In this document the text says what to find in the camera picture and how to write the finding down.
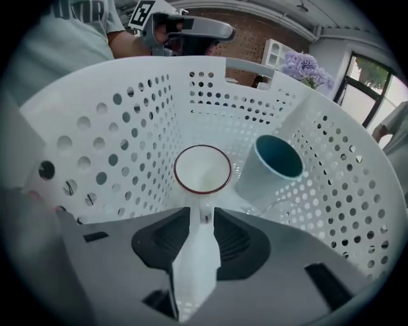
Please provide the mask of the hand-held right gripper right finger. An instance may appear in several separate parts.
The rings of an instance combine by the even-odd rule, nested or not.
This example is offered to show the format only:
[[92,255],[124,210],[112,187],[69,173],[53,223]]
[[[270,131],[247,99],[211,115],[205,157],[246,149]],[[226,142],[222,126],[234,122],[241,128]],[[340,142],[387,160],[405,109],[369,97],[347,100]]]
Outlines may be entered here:
[[216,208],[214,236],[221,265],[193,325],[339,325],[340,309],[370,286],[350,261],[295,227]]

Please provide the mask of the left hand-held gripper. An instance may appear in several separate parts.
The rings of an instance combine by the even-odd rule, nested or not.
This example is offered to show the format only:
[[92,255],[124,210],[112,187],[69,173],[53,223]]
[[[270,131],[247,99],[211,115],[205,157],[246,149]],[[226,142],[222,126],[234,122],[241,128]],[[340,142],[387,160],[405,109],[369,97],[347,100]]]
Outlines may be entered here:
[[166,1],[139,1],[129,27],[140,32],[151,55],[161,57],[205,55],[213,46],[235,36],[231,25],[191,16]]

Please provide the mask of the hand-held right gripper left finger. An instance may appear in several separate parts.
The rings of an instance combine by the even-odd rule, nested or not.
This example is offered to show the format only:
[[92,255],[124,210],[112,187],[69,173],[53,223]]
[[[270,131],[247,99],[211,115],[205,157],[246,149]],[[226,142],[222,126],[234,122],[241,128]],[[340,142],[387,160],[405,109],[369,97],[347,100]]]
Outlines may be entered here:
[[3,248],[41,307],[64,325],[177,325],[172,265],[189,210],[79,224],[18,188],[3,190]]

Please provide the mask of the person's left hand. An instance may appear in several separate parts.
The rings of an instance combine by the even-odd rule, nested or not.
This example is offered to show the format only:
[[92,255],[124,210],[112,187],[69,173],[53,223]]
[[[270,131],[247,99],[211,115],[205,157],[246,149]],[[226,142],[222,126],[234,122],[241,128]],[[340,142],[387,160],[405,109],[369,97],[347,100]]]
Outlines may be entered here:
[[163,45],[168,42],[169,33],[178,33],[182,30],[182,22],[172,22],[169,24],[159,24],[155,27],[154,37],[157,43]]

